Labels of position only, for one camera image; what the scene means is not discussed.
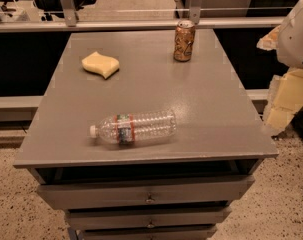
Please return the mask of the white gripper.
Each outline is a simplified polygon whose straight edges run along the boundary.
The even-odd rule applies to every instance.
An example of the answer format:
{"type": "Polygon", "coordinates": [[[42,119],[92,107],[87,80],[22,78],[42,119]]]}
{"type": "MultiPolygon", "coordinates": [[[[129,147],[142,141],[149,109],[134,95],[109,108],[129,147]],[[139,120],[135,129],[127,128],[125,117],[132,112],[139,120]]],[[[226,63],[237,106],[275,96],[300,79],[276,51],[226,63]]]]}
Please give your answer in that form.
{"type": "Polygon", "coordinates": [[[281,63],[295,67],[283,76],[274,75],[269,85],[263,131],[269,136],[277,136],[303,108],[303,0],[297,2],[281,26],[259,39],[257,47],[277,50],[281,63]]]}

